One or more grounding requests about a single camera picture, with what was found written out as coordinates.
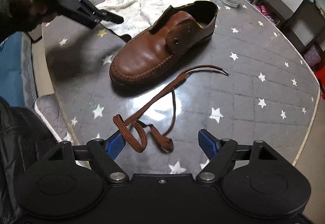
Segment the gloved left hand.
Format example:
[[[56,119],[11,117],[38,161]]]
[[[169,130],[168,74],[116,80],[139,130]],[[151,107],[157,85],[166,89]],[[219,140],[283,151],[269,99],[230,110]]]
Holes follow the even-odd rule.
[[[57,16],[36,0],[1,0],[1,33],[12,35],[17,31],[32,31]]]

